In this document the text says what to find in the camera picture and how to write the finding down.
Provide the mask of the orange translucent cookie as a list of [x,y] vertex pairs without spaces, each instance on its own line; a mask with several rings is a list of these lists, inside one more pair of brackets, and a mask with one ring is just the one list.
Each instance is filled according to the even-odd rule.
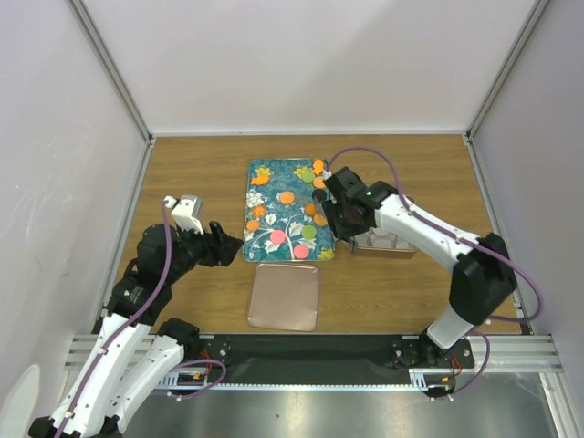
[[306,215],[314,216],[318,213],[318,208],[313,203],[307,203],[304,207],[304,213]]

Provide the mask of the metal slotted tongs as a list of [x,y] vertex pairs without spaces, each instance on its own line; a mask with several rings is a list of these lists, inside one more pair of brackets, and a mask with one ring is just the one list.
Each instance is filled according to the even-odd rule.
[[355,237],[352,237],[349,242],[350,251],[353,255],[356,255],[359,252],[359,242]]

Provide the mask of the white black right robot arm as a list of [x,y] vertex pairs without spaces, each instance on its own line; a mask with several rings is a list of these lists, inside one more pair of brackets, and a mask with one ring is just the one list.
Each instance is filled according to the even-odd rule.
[[499,235],[481,237],[459,230],[386,182],[367,186],[347,167],[325,172],[323,179],[330,198],[322,209],[336,239],[350,242],[369,230],[382,230],[407,241],[451,274],[448,304],[422,332],[420,354],[426,364],[444,365],[453,356],[453,345],[515,291],[516,274]]

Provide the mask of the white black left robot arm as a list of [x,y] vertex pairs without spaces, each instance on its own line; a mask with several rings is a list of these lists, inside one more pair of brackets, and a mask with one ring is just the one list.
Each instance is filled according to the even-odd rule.
[[199,329],[171,318],[147,353],[136,349],[172,299],[172,286],[197,266],[229,266],[243,242],[217,222],[201,233],[167,222],[147,228],[122,279],[112,290],[97,340],[69,393],[54,412],[36,418],[31,437],[121,437],[162,378],[180,365],[210,366],[201,357]]

